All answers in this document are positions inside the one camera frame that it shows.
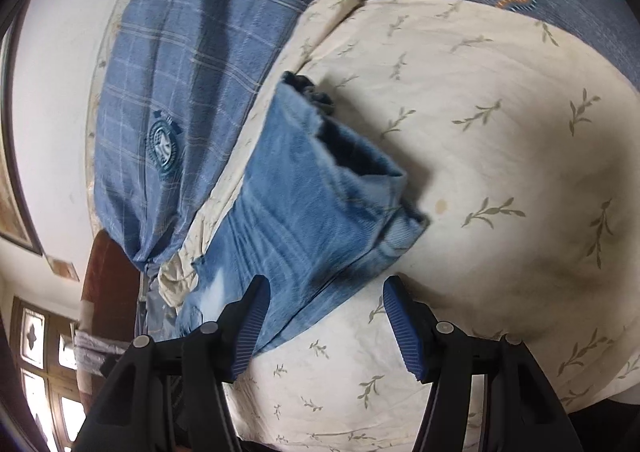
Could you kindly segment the wooden window door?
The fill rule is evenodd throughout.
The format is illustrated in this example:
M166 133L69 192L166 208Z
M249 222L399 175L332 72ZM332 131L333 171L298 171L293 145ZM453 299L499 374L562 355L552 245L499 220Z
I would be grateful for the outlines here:
M73 449L85 421L77 386L77 322L14 298L10 346L27 404L51 451Z

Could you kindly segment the blue denim jeans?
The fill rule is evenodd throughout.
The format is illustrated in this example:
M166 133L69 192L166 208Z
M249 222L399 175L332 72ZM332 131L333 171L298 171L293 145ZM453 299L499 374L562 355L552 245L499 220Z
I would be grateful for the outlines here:
M408 175L332 117L332 100L284 74L240 193L201 258L175 333L216 320L256 275L271 300L256 342L277 348L319 322L396 262L427 227L405 197Z

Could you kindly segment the small wall picture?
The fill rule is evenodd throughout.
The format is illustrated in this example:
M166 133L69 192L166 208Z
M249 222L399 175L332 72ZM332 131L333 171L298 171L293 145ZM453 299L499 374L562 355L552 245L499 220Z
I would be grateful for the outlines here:
M74 265L71 262L67 262L52 256L46 256L47 263L51 272L62 279L69 279L73 282L79 281L79 276L76 272Z

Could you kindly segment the blue plaid bolster pillow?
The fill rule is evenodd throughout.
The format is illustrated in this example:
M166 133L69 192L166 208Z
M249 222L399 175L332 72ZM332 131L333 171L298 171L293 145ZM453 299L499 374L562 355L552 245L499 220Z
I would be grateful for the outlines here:
M140 271L182 245L312 1L129 1L96 117L94 203Z

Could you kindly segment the framed wall picture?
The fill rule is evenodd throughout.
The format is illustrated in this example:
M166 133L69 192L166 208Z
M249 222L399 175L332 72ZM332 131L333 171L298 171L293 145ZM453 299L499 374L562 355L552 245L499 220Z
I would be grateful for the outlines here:
M1 42L1 238L42 255L42 246L28 211L13 136L12 83L17 29L12 24Z

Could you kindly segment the cream leaf-print blanket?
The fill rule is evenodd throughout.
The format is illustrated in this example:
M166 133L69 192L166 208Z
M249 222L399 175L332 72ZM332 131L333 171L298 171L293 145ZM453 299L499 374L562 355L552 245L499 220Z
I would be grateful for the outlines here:
M572 34L461 0L315 0L163 266L170 303L298 71L409 175L430 224L395 264L439 319L526 342L565 409L639 383L639 95Z

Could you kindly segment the grey cloth on headboard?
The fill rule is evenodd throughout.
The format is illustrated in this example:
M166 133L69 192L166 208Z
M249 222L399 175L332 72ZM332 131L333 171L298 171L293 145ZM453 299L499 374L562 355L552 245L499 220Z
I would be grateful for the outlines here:
M128 347L128 342L103 338L76 329L74 356L77 371L105 377Z

